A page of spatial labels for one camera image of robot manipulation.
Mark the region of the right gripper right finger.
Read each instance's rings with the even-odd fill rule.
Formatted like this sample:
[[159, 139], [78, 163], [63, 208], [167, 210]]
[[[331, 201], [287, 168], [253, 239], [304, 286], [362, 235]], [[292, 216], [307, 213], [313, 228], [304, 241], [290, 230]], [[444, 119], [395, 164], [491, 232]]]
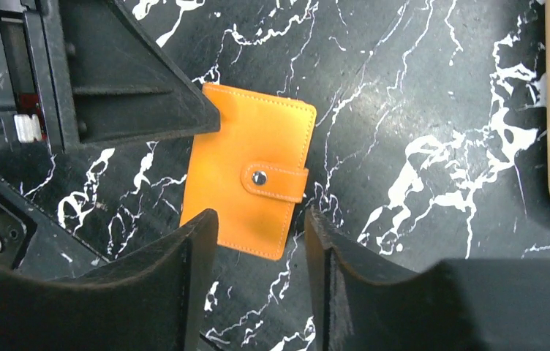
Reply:
[[416, 273], [316, 208], [304, 232], [319, 350], [550, 350], [550, 259], [444, 259]]

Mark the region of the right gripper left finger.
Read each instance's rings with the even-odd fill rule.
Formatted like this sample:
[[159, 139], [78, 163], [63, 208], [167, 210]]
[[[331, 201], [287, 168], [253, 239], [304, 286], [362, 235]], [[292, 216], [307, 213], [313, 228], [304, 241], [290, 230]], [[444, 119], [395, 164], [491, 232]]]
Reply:
[[74, 279], [0, 268], [0, 350], [196, 350], [218, 229], [206, 209]]

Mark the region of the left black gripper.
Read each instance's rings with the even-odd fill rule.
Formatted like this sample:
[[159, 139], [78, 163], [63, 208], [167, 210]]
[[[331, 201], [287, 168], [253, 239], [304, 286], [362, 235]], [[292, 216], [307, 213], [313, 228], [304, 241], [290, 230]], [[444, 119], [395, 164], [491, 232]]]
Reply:
[[[116, 147], [218, 132], [214, 104], [122, 1], [0, 1], [0, 151]], [[0, 266], [104, 260], [0, 178]]]

